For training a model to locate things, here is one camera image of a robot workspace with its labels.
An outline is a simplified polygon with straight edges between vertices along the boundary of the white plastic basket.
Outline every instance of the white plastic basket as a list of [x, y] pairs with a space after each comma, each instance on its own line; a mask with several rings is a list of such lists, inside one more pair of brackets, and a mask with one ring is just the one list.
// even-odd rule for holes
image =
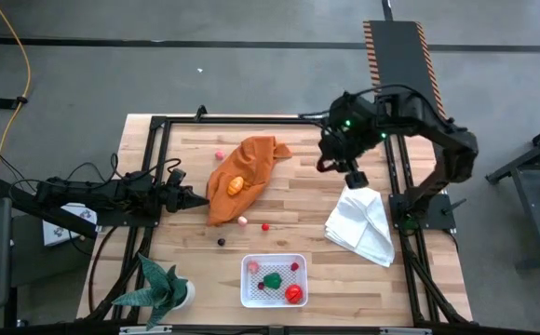
[[[257, 274], [248, 271], [248, 263], [260, 264]], [[290, 266], [296, 262], [299, 269], [292, 271]], [[282, 278], [280, 288], [258, 289], [265, 275], [279, 273]], [[303, 290], [299, 303], [289, 303], [285, 298], [288, 286], [297, 284]], [[303, 307], [307, 303], [307, 262], [299, 254], [254, 254], [247, 255], [241, 261], [241, 303], [248, 308]]]

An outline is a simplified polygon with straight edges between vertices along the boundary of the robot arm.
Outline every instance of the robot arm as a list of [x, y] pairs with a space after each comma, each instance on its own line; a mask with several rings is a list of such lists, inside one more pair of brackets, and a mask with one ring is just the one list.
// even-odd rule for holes
[[356, 158], [373, 149], [389, 135], [420, 135], [443, 148], [434, 171], [418, 186], [406, 192], [407, 212], [424, 215], [433, 195], [450, 182], [471, 177], [477, 157], [477, 140], [473, 133], [458, 127], [453, 119], [444, 120], [425, 97], [410, 87], [392, 85], [389, 93], [380, 93], [370, 102], [361, 94], [347, 92], [335, 100], [325, 117], [318, 144], [321, 157], [317, 170], [347, 173], [346, 184], [355, 189], [368, 185], [367, 177], [358, 171]]
[[181, 186], [186, 173], [175, 168], [167, 182], [156, 185], [155, 178], [136, 171], [106, 182], [65, 181], [50, 178], [38, 183], [35, 200], [46, 207], [78, 202], [95, 211], [119, 210], [155, 215], [162, 206], [170, 213], [207, 205], [209, 200], [194, 193], [192, 186]]

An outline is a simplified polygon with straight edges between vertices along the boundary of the wooden tabletop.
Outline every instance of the wooden tabletop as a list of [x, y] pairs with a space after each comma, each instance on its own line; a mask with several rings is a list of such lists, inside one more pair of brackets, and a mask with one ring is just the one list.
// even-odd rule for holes
[[[146, 143], [149, 114], [130, 114], [119, 146], [119, 171], [140, 170]], [[177, 273], [196, 286], [196, 299], [186, 309], [169, 313], [166, 324], [288, 326], [411, 326], [407, 285], [398, 235], [391, 230], [396, 256], [389, 268], [332, 243], [324, 238], [324, 223], [344, 187], [344, 175], [318, 173], [319, 131], [307, 125], [173, 125], [167, 158], [182, 160], [187, 172], [183, 185], [193, 185], [197, 194], [206, 193], [209, 174], [219, 166], [214, 153], [233, 151], [249, 136], [273, 135], [286, 143], [293, 158], [278, 163], [262, 195], [244, 213], [250, 221], [241, 228], [235, 222], [222, 227], [206, 226], [207, 207], [169, 214], [163, 210], [155, 229], [150, 258], [163, 268], [177, 264]], [[153, 157], [158, 155], [160, 134]], [[394, 140], [398, 171], [398, 148]], [[422, 181], [435, 164], [431, 143], [407, 139], [412, 175]], [[382, 194], [387, 206], [391, 193], [385, 148], [368, 151], [358, 160], [370, 187]], [[399, 176], [401, 190], [404, 180]], [[270, 223], [270, 231], [260, 225]], [[119, 228], [104, 247], [94, 280], [95, 304], [104, 298], [119, 276], [128, 229]], [[104, 234], [100, 234], [95, 250]], [[226, 245], [219, 247], [217, 240]], [[432, 276], [441, 291], [464, 317], [470, 319], [465, 284], [453, 241], [442, 232], [426, 231], [425, 243]], [[241, 259], [251, 253], [300, 253], [307, 260], [308, 304], [300, 309], [249, 309], [239, 297]], [[427, 317], [425, 291], [419, 286], [422, 311]], [[88, 314], [88, 291], [78, 317]], [[141, 308], [145, 323], [149, 308]]]

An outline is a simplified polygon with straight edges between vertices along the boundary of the small white ball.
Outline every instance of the small white ball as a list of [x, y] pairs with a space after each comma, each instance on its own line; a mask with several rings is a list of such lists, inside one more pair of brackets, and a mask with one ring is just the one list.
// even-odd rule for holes
[[236, 220], [241, 227], [245, 227], [246, 224], [248, 224], [248, 220], [244, 217], [239, 217], [239, 219]]

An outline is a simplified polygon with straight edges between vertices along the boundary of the orange cable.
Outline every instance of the orange cable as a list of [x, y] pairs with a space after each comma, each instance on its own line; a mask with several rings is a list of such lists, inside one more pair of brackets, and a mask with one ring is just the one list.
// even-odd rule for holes
[[[0, 15], [3, 21], [6, 23], [7, 27], [11, 31], [11, 34], [13, 34], [13, 37], [16, 39], [16, 42], [18, 42], [18, 46], [20, 46], [21, 54], [24, 57], [24, 60], [26, 61], [26, 72], [27, 72], [27, 80], [26, 80], [26, 88], [24, 89], [24, 92], [21, 94], [23, 98], [27, 98], [28, 89], [30, 88], [30, 82], [32, 80], [32, 69], [30, 68], [30, 62], [28, 61], [28, 55], [26, 55], [26, 50], [24, 49], [24, 45], [21, 43], [20, 39], [18, 38], [18, 35], [16, 34], [16, 31], [13, 29], [11, 24], [9, 23], [9, 20], [7, 20], [6, 15], [3, 13], [3, 11], [0, 8]], [[21, 110], [21, 106], [23, 103], [18, 101], [18, 107], [16, 107], [16, 110], [9, 118], [9, 122], [7, 122], [7, 126], [5, 131], [3, 132], [3, 135], [1, 136], [0, 141], [0, 154], [1, 150], [3, 149], [3, 144], [6, 141], [7, 133], [9, 132], [9, 128], [11, 127], [11, 124], [13, 123], [13, 120], [15, 120], [16, 116], [18, 116], [18, 113]]]

